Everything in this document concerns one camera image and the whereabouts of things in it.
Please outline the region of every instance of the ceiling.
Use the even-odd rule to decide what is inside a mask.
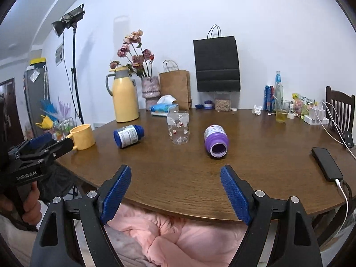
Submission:
[[[0,24],[0,66],[27,59],[32,46],[41,49],[59,20],[76,0],[17,0]]]

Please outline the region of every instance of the wooden table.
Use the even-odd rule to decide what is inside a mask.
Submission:
[[[225,164],[272,198],[299,197],[309,215],[342,204],[335,183],[325,180],[312,157],[312,147],[329,150],[356,193],[356,162],[319,125],[297,118],[277,123],[274,115],[256,116],[249,109],[192,109],[189,114],[190,140],[184,145],[171,142],[165,117],[153,117],[142,109],[135,121],[113,121],[95,130],[94,146],[70,152],[57,162],[97,187],[127,164],[132,181],[125,202],[196,220],[237,220],[220,183],[220,168]],[[145,137],[119,149],[113,130],[129,124],[142,125]],[[212,124],[221,125],[230,140],[227,155],[221,159],[212,158],[204,148],[204,130]]]

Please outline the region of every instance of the yellow watering can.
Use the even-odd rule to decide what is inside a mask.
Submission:
[[[35,123],[35,125],[43,129],[51,129],[53,127],[53,121],[49,118],[49,116],[41,115],[41,117],[43,118],[42,123],[37,122]]]

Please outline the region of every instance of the pink fabric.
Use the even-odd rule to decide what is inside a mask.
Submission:
[[[247,230],[242,222],[198,222],[125,204],[107,224],[135,238],[148,260],[161,267],[228,266]]]

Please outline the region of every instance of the light stand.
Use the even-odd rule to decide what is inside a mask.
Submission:
[[[75,68],[75,34],[77,31],[77,22],[83,19],[85,11],[84,4],[80,5],[79,7],[75,8],[74,10],[70,11],[69,13],[62,16],[62,19],[59,21],[55,21],[52,23],[53,28],[60,37],[65,30],[65,28],[69,29],[70,27],[73,28],[73,68],[71,68],[73,80],[74,80],[74,87],[75,87],[75,95],[77,97],[77,105],[78,105],[78,116],[82,124],[84,124],[83,114],[81,112],[81,103],[79,101],[79,92],[78,92],[78,84],[77,84],[77,69]]]

